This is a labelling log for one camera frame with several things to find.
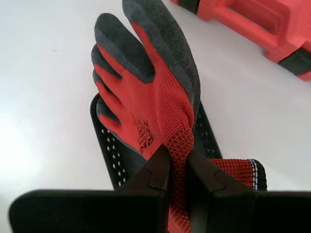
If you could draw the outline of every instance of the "red plastic object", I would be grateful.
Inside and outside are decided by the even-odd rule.
[[[311,52],[311,0],[200,0],[197,15],[260,45],[275,63],[301,47]],[[299,77],[311,81],[311,71]]]

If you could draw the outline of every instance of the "white background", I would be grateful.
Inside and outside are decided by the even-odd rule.
[[[225,158],[254,158],[270,190],[311,190],[311,83],[218,22],[164,1],[196,61],[202,102]],[[89,114],[90,51],[102,12],[133,32],[121,0],[0,3],[0,232],[19,195],[111,189]]]

